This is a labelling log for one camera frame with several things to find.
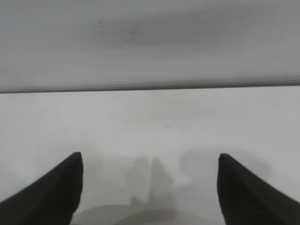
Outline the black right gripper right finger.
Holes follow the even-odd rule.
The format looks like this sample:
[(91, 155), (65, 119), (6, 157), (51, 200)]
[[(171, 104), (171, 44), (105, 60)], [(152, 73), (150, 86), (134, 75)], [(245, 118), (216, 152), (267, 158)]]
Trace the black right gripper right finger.
[(227, 225), (298, 225), (300, 204), (229, 154), (218, 159), (217, 194)]

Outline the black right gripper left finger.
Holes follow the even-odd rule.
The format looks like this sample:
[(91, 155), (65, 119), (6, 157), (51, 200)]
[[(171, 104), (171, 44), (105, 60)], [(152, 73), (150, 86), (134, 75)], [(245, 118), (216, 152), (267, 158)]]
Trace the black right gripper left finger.
[(0, 203), (2, 225), (68, 225), (83, 190), (83, 159), (74, 152), (37, 181)]

